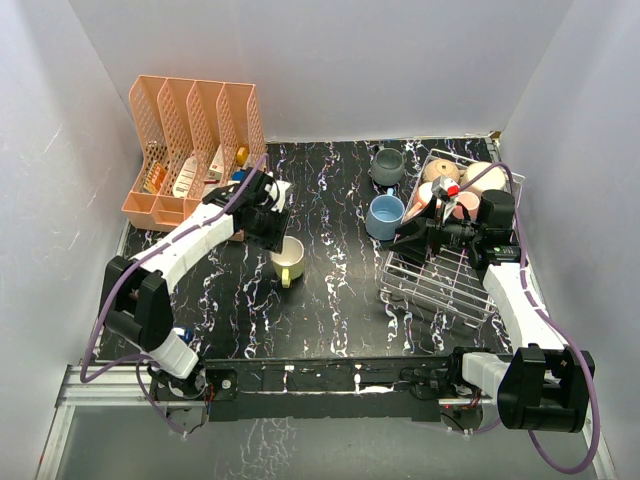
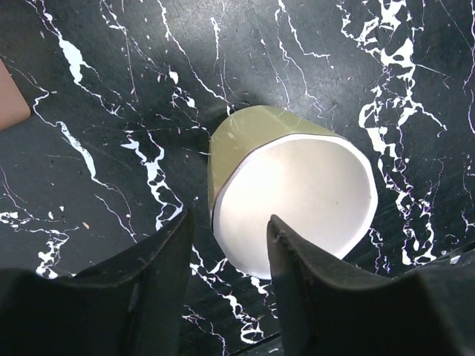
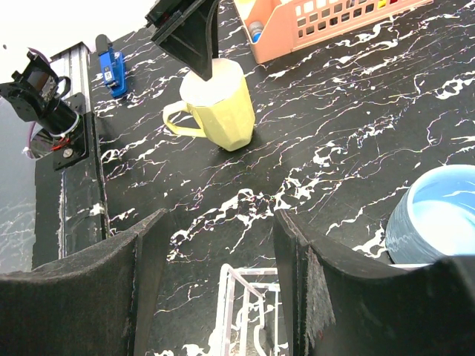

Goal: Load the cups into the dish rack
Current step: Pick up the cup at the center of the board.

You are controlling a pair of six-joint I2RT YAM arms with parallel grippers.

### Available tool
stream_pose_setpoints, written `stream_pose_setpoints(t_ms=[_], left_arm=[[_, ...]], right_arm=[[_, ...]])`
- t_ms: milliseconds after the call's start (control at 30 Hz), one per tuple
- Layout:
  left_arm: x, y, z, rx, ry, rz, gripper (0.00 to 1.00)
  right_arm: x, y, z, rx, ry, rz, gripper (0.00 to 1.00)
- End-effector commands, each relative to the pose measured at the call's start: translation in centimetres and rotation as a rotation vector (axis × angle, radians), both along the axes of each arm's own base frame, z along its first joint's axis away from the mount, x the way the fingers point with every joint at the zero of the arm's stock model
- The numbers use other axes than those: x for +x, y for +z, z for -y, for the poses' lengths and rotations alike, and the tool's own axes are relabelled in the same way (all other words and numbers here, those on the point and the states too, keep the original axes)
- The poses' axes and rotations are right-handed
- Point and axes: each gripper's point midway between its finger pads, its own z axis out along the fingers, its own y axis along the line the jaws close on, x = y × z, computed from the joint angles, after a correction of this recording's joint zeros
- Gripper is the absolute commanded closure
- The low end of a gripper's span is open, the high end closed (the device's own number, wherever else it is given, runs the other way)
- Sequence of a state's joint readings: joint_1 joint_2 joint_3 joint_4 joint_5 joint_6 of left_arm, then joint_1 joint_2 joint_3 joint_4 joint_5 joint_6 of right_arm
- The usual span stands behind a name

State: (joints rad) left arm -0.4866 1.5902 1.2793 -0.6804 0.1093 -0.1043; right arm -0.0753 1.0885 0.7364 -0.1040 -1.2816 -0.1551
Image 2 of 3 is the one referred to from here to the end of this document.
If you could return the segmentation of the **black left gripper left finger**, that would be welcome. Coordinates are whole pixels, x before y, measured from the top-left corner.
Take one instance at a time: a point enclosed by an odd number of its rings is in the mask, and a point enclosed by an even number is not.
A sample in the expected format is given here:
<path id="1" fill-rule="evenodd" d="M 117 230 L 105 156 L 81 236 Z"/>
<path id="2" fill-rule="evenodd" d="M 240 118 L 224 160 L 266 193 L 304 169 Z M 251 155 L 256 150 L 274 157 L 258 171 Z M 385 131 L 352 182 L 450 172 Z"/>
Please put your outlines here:
<path id="1" fill-rule="evenodd" d="M 1 270 L 3 355 L 175 355 L 189 278 L 194 218 L 74 277 Z"/>

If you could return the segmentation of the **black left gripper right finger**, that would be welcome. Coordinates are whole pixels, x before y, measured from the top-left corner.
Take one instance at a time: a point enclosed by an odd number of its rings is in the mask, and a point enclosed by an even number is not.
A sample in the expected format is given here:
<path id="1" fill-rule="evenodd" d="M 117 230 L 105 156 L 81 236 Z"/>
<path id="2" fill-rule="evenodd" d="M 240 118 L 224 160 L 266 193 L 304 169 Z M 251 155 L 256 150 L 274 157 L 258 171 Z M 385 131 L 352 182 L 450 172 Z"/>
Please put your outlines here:
<path id="1" fill-rule="evenodd" d="M 474 246 L 391 279 L 313 245 L 272 216 L 272 286 L 286 355 L 472 355 Z"/>

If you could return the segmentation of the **yellow-green ceramic mug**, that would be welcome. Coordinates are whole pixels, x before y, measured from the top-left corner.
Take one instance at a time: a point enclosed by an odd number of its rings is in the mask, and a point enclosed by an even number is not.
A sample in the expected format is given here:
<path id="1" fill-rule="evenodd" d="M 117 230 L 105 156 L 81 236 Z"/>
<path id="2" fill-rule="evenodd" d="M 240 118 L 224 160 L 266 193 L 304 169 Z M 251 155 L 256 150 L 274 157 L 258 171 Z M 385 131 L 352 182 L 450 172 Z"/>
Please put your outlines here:
<path id="1" fill-rule="evenodd" d="M 271 277 L 271 216 L 341 259 L 365 237 L 378 206 L 371 164 L 351 141 L 267 105 L 218 125 L 207 180 L 217 244 L 238 271 L 262 280 Z"/>

